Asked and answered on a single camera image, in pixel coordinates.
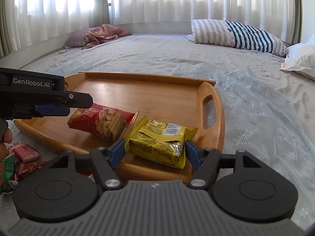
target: wooden tray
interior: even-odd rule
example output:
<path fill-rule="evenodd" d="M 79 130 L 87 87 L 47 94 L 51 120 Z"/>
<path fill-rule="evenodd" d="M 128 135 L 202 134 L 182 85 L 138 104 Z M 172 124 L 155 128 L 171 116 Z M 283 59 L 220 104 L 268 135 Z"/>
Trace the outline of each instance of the wooden tray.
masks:
<path fill-rule="evenodd" d="M 108 72 L 80 72 L 66 77 L 68 90 L 89 93 L 94 103 L 137 112 L 136 123 L 147 115 L 149 120 L 176 123 L 189 128 L 198 127 L 194 141 L 202 148 L 222 150 L 225 133 L 224 111 L 221 99 L 214 89 L 215 81 L 185 77 Z M 205 104 L 213 99 L 215 123 L 206 129 Z M 53 151 L 74 150 L 87 153 L 105 146 L 101 138 L 69 129 L 68 117 L 44 117 L 15 120 L 25 134 Z M 115 170 L 123 180 L 175 180 L 187 182 L 192 174 L 191 164 L 175 169 L 149 160 L 125 155 Z"/>

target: plastic packaging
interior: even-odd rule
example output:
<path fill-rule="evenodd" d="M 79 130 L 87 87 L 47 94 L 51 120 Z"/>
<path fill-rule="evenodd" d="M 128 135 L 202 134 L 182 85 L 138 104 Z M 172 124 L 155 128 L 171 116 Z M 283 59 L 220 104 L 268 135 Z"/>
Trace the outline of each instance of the plastic packaging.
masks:
<path fill-rule="evenodd" d="M 17 185 L 18 185 L 18 182 L 15 180 L 9 180 L 7 182 L 3 182 L 0 186 L 0 195 L 12 193 Z"/>
<path fill-rule="evenodd" d="M 12 176 L 15 173 L 15 166 L 14 166 L 14 154 L 9 154 L 3 160 L 5 166 L 5 172 L 3 174 L 4 182 L 12 180 Z"/>
<path fill-rule="evenodd" d="M 173 123 L 148 121 L 143 117 L 128 135 L 126 152 L 157 163 L 182 169 L 185 166 L 185 140 L 193 139 L 198 128 L 180 126 Z"/>
<path fill-rule="evenodd" d="M 39 152 L 27 144 L 12 145 L 8 152 L 13 152 L 23 162 L 31 162 L 41 157 Z"/>
<path fill-rule="evenodd" d="M 17 146 L 17 145 L 18 145 L 18 143 L 15 142 L 15 143 L 13 143 L 11 146 L 9 146 L 9 147 L 7 148 L 7 156 L 8 156 L 9 154 L 14 154 L 12 147 L 13 147 L 13 146 Z M 15 164 L 15 167 L 18 166 L 20 163 L 21 163 L 21 160 L 14 154 L 14 164 Z"/>
<path fill-rule="evenodd" d="M 93 104 L 89 109 L 78 109 L 68 120 L 71 129 L 101 136 L 114 143 L 125 137 L 132 129 L 135 113 Z"/>
<path fill-rule="evenodd" d="M 23 178 L 26 178 L 49 162 L 50 161 L 37 161 L 21 163 L 16 171 L 15 179 L 21 180 Z"/>

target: barcode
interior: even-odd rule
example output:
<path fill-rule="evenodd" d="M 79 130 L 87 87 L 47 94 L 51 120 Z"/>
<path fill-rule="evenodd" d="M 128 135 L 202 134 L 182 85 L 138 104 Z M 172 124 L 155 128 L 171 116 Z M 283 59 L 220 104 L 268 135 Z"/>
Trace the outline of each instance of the barcode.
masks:
<path fill-rule="evenodd" d="M 169 123 L 167 125 L 167 128 L 165 129 L 165 132 L 163 133 L 163 135 L 166 135 L 166 136 L 176 136 L 178 131 L 179 131 L 179 128 L 181 126 L 177 125 L 177 124 L 172 124 L 172 123 Z"/>

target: sheer curtain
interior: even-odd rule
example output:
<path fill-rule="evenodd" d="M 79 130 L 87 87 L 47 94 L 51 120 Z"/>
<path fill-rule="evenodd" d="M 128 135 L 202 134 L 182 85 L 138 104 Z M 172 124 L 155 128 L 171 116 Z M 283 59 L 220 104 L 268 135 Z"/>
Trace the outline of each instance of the sheer curtain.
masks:
<path fill-rule="evenodd" d="M 291 42 L 295 0 L 111 0 L 111 18 L 113 24 L 203 18 L 237 21 Z"/>
<path fill-rule="evenodd" d="M 89 27 L 94 0 L 6 0 L 14 50 Z"/>

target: red snack bag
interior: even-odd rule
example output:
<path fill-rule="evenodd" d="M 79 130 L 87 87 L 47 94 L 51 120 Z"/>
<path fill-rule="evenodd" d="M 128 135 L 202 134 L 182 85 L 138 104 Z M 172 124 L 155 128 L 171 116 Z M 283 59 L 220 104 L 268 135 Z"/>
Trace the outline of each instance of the red snack bag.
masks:
<path fill-rule="evenodd" d="M 11 146 L 9 146 L 7 148 L 7 156 L 9 156 L 10 154 L 13 153 L 12 147 L 17 146 L 17 145 L 18 145 L 18 143 L 15 142 L 15 143 L 13 143 Z M 14 154 L 14 164 L 15 164 L 15 166 L 19 165 L 20 162 L 21 162 L 21 160 L 18 157 L 16 157 L 16 155 Z"/>
<path fill-rule="evenodd" d="M 23 162 L 30 162 L 41 157 L 39 152 L 27 144 L 14 145 L 9 152 L 13 152 Z"/>
<path fill-rule="evenodd" d="M 22 179 L 28 177 L 29 175 L 33 174 L 35 171 L 40 169 L 45 164 L 49 163 L 50 161 L 38 161 L 38 162 L 26 162 L 21 163 L 19 168 L 16 172 L 15 179 Z"/>
<path fill-rule="evenodd" d="M 127 131 L 135 113 L 93 104 L 89 109 L 78 109 L 68 120 L 71 129 L 81 130 L 114 143 Z"/>
<path fill-rule="evenodd" d="M 18 142 L 15 142 L 7 148 L 7 156 L 13 153 L 12 147 L 17 146 L 17 145 L 18 145 Z"/>

